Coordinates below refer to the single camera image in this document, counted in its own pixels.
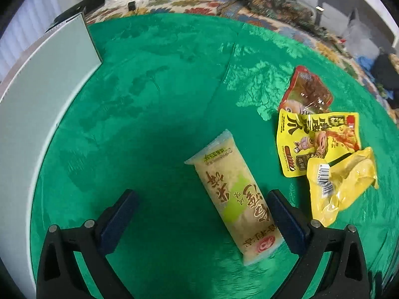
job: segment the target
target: plastic snack package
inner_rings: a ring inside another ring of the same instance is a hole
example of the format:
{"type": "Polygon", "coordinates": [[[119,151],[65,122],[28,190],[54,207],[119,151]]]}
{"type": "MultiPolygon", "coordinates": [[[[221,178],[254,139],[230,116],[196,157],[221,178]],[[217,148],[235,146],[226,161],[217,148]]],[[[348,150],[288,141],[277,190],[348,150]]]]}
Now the plastic snack package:
{"type": "Polygon", "coordinates": [[[332,101],[331,92],[320,78],[306,67],[298,66],[278,110],[294,114],[321,114],[328,112],[332,101]]]}
{"type": "Polygon", "coordinates": [[[272,254],[283,242],[269,208],[232,134],[225,130],[185,164],[193,164],[225,223],[244,265],[272,254]]]}
{"type": "Polygon", "coordinates": [[[300,115],[280,110],[277,150],[286,177],[305,175],[312,157],[330,163],[361,147],[356,112],[300,115]]]}
{"type": "Polygon", "coordinates": [[[338,212],[348,208],[370,186],[378,189],[371,147],[359,150],[330,167],[323,158],[311,158],[307,177],[312,216],[328,227],[338,212]]]}

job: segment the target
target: red snack package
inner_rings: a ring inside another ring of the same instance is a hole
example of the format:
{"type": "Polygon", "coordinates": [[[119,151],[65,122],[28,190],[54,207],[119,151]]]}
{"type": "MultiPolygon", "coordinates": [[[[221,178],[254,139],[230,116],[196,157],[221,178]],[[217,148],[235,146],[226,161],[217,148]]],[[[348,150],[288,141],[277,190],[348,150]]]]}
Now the red snack package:
{"type": "Polygon", "coordinates": [[[332,94],[320,77],[300,65],[295,69],[278,110],[284,109],[294,114],[322,114],[329,112],[332,101],[332,94]]]}

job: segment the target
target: patterned bedspread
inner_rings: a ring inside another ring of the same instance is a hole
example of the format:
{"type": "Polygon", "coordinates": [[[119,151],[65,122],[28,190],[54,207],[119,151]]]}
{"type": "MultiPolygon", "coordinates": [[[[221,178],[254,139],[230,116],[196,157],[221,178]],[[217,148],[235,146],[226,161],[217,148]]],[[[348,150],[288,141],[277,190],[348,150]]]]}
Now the patterned bedspread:
{"type": "Polygon", "coordinates": [[[327,46],[325,43],[322,43],[315,37],[311,37],[304,31],[293,28],[286,23],[251,12],[244,6],[243,2],[237,0],[150,0],[150,3],[146,7],[138,8],[134,11],[129,11],[127,5],[115,8],[102,7],[88,14],[86,16],[86,21],[90,25],[114,18],[163,12],[194,13],[236,19],[245,23],[251,23],[255,26],[264,27],[283,36],[295,39],[322,54],[346,71],[374,96],[381,106],[385,108],[395,124],[399,123],[396,112],[392,110],[388,102],[381,97],[377,87],[371,82],[354,59],[345,57],[338,49],[335,49],[333,46],[327,46]]]}

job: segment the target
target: blue cloth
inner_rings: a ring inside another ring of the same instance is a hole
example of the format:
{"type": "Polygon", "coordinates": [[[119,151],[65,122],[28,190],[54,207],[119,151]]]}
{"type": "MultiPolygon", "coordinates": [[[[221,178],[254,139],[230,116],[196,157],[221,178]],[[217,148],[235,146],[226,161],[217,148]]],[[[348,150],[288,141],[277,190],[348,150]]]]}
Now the blue cloth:
{"type": "Polygon", "coordinates": [[[391,100],[394,99],[394,92],[393,91],[385,90],[385,92],[387,93],[387,96],[388,96],[386,99],[391,99],[391,100]]]}
{"type": "Polygon", "coordinates": [[[360,56],[357,59],[355,59],[355,61],[356,61],[356,63],[358,63],[360,65],[362,70],[367,74],[369,79],[374,83],[376,81],[376,79],[373,77],[373,75],[371,74],[370,71],[373,67],[375,60],[369,59],[368,57],[365,57],[365,56],[360,56]]]}

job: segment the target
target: table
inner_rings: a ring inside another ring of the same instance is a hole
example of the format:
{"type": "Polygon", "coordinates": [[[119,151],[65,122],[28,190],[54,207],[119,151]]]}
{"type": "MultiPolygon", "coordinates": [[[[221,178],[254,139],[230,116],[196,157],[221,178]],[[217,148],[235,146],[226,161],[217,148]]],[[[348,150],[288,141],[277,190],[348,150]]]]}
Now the table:
{"type": "Polygon", "coordinates": [[[130,188],[141,204],[108,260],[135,298],[269,298],[297,256],[284,243],[244,267],[197,173],[183,162],[229,129],[262,192],[280,189],[310,216],[306,177],[283,176],[275,144],[276,108],[297,65],[328,86],[332,111],[360,114],[380,189],[368,189],[333,227],[355,224],[368,269],[387,271],[399,236],[398,130],[347,73],[294,40],[218,17],[150,14],[90,31],[104,63],[66,112],[41,168],[31,220],[35,272],[49,225],[79,226],[130,188]]]}

